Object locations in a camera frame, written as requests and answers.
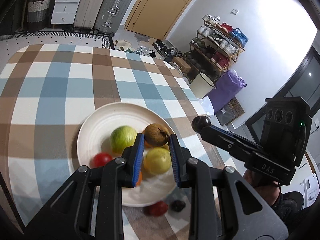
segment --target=wooden door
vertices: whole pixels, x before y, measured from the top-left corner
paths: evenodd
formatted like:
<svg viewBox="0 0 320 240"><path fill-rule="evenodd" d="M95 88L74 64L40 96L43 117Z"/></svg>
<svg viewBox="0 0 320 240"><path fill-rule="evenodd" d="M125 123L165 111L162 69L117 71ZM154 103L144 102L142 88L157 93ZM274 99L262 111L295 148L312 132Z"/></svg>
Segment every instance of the wooden door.
<svg viewBox="0 0 320 240"><path fill-rule="evenodd" d="M140 0L126 30L163 39L189 0Z"/></svg>

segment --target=table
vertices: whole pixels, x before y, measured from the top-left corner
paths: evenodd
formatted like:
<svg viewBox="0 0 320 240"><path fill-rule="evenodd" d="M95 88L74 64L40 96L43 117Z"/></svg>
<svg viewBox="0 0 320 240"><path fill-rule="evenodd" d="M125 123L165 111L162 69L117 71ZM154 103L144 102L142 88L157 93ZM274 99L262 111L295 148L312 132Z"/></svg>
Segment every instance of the table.
<svg viewBox="0 0 320 240"><path fill-rule="evenodd" d="M78 168L81 123L111 102L151 109L192 156L224 167L216 148L191 128L204 110L178 72L159 59L87 46L30 45L0 74L0 94L0 170L25 225ZM158 218L123 207L125 238L187 239L190 191L177 188L165 201L175 199L187 207Z"/></svg>

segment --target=purple bag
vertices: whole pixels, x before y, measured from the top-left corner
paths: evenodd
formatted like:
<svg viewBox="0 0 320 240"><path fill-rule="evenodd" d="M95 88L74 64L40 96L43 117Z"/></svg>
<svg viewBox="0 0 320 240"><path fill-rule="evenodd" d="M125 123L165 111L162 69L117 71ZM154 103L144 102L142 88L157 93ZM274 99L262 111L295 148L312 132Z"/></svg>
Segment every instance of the purple bag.
<svg viewBox="0 0 320 240"><path fill-rule="evenodd" d="M244 80L235 71L227 70L216 83L216 89L212 89L206 97L209 97L214 112L218 112L227 104L240 90L246 87Z"/></svg>

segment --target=wicker basket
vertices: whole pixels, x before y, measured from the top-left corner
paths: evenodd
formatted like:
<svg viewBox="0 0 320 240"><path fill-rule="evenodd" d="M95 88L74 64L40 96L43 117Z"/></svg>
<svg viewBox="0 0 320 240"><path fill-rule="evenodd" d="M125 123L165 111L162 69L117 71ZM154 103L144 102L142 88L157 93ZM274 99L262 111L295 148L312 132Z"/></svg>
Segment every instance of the wicker basket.
<svg viewBox="0 0 320 240"><path fill-rule="evenodd" d="M28 3L28 31L36 32L46 27L51 0L38 0Z"/></svg>

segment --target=window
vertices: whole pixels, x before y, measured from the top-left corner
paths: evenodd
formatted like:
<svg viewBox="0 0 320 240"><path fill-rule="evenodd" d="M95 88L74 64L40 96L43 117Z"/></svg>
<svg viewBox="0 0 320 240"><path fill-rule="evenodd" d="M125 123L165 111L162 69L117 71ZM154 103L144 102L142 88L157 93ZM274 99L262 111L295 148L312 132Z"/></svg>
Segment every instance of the window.
<svg viewBox="0 0 320 240"><path fill-rule="evenodd" d="M310 116L313 117L320 108L320 55L313 47L292 78L275 95L275 97L299 96L309 104ZM245 122L256 143L259 143L262 135L265 108L263 106Z"/></svg>

